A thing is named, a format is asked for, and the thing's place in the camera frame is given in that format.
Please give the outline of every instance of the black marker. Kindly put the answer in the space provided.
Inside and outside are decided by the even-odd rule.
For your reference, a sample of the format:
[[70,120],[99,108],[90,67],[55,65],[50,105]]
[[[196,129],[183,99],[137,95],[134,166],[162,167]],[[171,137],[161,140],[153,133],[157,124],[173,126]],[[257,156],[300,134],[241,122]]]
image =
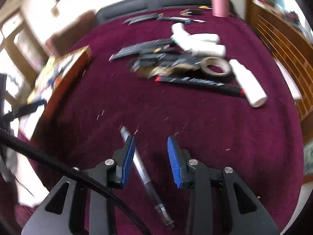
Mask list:
[[175,77],[167,77],[167,76],[157,76],[155,81],[173,83],[173,84],[183,85],[183,86],[207,88],[217,93],[228,95],[228,96],[238,96],[238,97],[245,96],[244,90],[238,86],[224,84],[221,82],[216,82],[216,81],[211,81],[211,80],[191,78],[191,77],[175,78]]

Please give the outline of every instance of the white bottle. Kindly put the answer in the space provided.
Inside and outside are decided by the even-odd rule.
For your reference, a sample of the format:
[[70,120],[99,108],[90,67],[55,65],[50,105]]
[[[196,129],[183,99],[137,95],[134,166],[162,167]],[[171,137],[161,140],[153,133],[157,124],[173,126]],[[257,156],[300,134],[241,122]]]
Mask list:
[[267,101],[267,95],[256,77],[236,59],[231,59],[229,64],[233,69],[236,81],[244,90],[250,106],[253,108],[261,107]]
[[192,41],[191,53],[196,55],[207,55],[225,57],[226,47],[224,45],[217,45],[214,42]]

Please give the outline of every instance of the brown chair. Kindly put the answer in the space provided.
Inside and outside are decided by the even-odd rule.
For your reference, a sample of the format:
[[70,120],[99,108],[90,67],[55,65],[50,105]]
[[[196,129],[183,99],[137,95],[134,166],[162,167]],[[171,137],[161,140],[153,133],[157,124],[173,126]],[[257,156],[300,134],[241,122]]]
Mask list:
[[59,58],[96,25],[95,11],[87,11],[59,32],[54,33],[45,42],[52,55]]

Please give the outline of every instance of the tape roll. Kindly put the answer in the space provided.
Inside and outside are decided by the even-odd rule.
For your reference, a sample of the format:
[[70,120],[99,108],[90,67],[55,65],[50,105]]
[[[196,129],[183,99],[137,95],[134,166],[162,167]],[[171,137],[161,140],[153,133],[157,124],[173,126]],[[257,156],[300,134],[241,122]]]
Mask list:
[[[222,70],[222,72],[212,71],[209,66],[216,66]],[[227,82],[233,77],[233,70],[230,64],[220,57],[206,57],[201,60],[201,71],[206,74],[207,78],[215,81]]]

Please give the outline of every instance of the maroon carpet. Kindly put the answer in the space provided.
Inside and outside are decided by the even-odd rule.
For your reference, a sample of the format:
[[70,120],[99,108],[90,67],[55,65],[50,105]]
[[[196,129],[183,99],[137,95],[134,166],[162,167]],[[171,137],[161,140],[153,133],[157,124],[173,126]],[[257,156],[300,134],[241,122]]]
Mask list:
[[[179,11],[166,10],[165,15],[178,16]],[[205,13],[198,18],[207,23],[192,23],[185,29],[191,34],[217,33],[226,46],[226,58],[244,64],[264,88],[268,101],[263,107],[253,109],[246,99],[139,80],[125,67],[133,58],[109,62],[124,46],[171,36],[170,22],[128,26],[122,25],[123,18],[97,27],[73,48],[90,45],[90,67],[64,100],[42,144],[68,165],[88,169],[123,146],[121,125],[131,133],[138,128],[139,153],[177,228],[165,229],[134,169],[126,188],[114,192],[153,234],[181,235],[188,193],[176,188],[166,149],[167,137],[176,134],[179,145],[193,158],[216,169],[233,167],[261,197],[282,230],[295,209],[303,175],[303,143],[295,104],[270,53],[246,23],[235,17],[213,17],[210,10]],[[48,189],[60,178],[44,167],[39,167],[38,173]],[[116,220],[120,235],[139,234],[118,209]]]

